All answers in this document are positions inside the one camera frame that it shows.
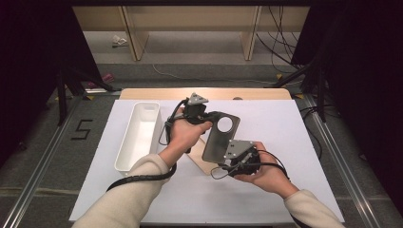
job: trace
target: white sleeve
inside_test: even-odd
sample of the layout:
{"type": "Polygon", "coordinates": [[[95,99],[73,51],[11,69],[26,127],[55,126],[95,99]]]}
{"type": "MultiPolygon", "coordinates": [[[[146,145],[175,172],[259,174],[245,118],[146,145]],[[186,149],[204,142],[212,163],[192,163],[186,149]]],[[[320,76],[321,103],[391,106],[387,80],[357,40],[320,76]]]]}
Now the white sleeve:
{"type": "MultiPolygon", "coordinates": [[[[129,176],[159,175],[168,171],[159,155],[150,154],[133,165],[129,176]]],[[[152,200],[158,196],[167,181],[138,181],[112,188],[100,197],[73,227],[139,227],[152,200]]]]}
{"type": "Polygon", "coordinates": [[[308,190],[296,192],[285,199],[284,204],[300,227],[344,227],[336,215],[308,190]]]}

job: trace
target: aluminum rail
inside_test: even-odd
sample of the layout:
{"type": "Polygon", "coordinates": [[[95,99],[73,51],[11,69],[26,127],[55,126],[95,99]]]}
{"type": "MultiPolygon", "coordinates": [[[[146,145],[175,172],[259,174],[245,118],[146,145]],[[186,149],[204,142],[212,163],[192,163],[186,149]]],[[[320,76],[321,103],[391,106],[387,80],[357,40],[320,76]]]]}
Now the aluminum rail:
{"type": "MultiPolygon", "coordinates": [[[[305,94],[304,97],[306,98],[305,103],[308,106],[316,106],[316,103],[310,94],[305,94]]],[[[320,135],[329,148],[329,152],[335,162],[338,172],[340,173],[341,178],[343,178],[343,181],[346,184],[347,190],[349,191],[350,196],[355,203],[356,209],[358,210],[358,213],[361,216],[365,227],[380,228],[381,226],[374,214],[373,207],[365,197],[364,192],[359,187],[352,170],[348,166],[346,160],[343,157],[343,154],[338,148],[337,143],[333,138],[327,124],[320,119],[317,113],[314,113],[313,116],[317,124],[317,128],[319,129],[320,135]]]]}
{"type": "Polygon", "coordinates": [[[73,115],[76,107],[81,102],[82,97],[74,97],[72,100],[72,104],[70,105],[71,110],[68,112],[65,121],[57,126],[55,133],[50,140],[45,153],[43,154],[41,160],[36,165],[35,170],[29,178],[28,183],[24,187],[21,195],[18,200],[14,203],[12,208],[10,209],[10,213],[3,224],[4,228],[9,227],[18,227],[21,219],[23,218],[25,212],[27,211],[29,204],[35,194],[36,188],[41,182],[42,178],[45,176],[45,173],[48,169],[48,166],[53,158],[53,155],[57,151],[60,141],[63,139],[64,133],[67,129],[68,123],[73,115]]]}

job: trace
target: white tray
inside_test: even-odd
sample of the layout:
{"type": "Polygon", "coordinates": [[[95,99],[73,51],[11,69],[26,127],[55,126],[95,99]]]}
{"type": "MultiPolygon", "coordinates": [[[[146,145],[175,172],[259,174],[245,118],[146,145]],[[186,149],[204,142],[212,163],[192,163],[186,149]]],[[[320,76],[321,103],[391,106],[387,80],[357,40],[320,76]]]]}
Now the white tray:
{"type": "Polygon", "coordinates": [[[150,153],[157,153],[162,122],[158,103],[134,104],[115,161],[116,170],[126,176],[138,159],[150,153]]]}

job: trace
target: white table surface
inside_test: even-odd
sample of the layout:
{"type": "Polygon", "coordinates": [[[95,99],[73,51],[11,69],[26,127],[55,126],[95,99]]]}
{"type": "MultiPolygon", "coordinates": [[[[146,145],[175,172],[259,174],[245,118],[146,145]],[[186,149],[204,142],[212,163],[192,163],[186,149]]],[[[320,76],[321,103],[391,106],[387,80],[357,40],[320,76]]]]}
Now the white table surface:
{"type": "MultiPolygon", "coordinates": [[[[112,107],[86,180],[71,213],[78,219],[122,175],[114,162],[123,140],[135,100],[117,100],[112,107]]],[[[161,105],[163,120],[179,101],[148,101],[161,105]]],[[[291,181],[309,189],[341,220],[343,216],[317,159],[315,149],[292,100],[210,101],[207,112],[221,111],[240,117],[235,140],[261,141],[285,165],[291,181]]],[[[186,155],[178,170],[163,186],[144,217],[144,224],[249,224],[293,222],[282,198],[256,186],[226,177],[206,176],[186,155]]]]}

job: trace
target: sweater cuff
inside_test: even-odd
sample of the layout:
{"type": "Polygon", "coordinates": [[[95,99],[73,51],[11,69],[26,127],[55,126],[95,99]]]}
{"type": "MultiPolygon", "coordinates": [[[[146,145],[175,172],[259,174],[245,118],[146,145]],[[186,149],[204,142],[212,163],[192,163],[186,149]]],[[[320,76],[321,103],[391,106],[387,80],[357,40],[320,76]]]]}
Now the sweater cuff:
{"type": "Polygon", "coordinates": [[[167,172],[169,172],[169,168],[158,154],[148,154],[131,167],[128,176],[161,175],[167,172]]]}

